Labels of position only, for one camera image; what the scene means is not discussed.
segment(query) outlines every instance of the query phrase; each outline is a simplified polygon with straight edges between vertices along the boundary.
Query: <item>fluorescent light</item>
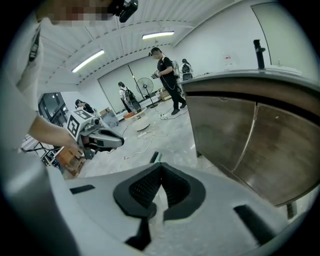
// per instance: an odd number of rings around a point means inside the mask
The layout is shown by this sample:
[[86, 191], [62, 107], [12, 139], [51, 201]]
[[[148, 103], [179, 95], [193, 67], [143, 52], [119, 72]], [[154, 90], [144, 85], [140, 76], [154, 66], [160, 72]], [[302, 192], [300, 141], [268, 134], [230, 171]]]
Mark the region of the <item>fluorescent light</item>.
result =
[[87, 58], [84, 62], [82, 62], [80, 65], [76, 66], [72, 72], [76, 73], [79, 69], [83, 68], [85, 65], [87, 65], [90, 61], [94, 60], [95, 58], [99, 57], [100, 55], [104, 54], [104, 50], [100, 50], [91, 57]]
[[164, 37], [164, 36], [172, 36], [175, 32], [174, 31], [165, 31], [165, 32], [157, 32], [151, 34], [144, 34], [142, 39], [149, 39], [149, 38], [156, 38], [156, 37]]

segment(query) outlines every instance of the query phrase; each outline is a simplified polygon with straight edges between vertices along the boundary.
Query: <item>shoe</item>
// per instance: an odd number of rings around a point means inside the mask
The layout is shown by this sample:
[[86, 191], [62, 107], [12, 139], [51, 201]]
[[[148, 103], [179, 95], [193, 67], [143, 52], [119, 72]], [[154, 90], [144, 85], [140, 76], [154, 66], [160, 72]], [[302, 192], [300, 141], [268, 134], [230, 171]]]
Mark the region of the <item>shoe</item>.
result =
[[148, 208], [148, 217], [147, 220], [149, 221], [157, 214], [157, 205], [152, 202], [151, 205]]
[[178, 109], [174, 109], [174, 110], [172, 111], [171, 115], [175, 115], [175, 114], [177, 114], [179, 111], [180, 111], [179, 108], [178, 108]]

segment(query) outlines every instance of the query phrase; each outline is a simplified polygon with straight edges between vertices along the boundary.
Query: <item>standing fan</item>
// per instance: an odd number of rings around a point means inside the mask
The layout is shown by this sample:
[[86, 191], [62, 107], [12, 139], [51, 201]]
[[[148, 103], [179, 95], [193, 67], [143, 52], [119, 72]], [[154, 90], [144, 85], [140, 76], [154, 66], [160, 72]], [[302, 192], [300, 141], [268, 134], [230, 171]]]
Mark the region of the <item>standing fan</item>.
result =
[[151, 109], [155, 108], [156, 106], [158, 106], [158, 104], [154, 104], [154, 102], [151, 99], [150, 93], [152, 93], [152, 91], [154, 90], [154, 83], [149, 79], [149, 78], [140, 78], [138, 80], [138, 82], [136, 82], [136, 89], [137, 91], [140, 91], [143, 95], [148, 95], [151, 102], [152, 102], [152, 106], [150, 107]]

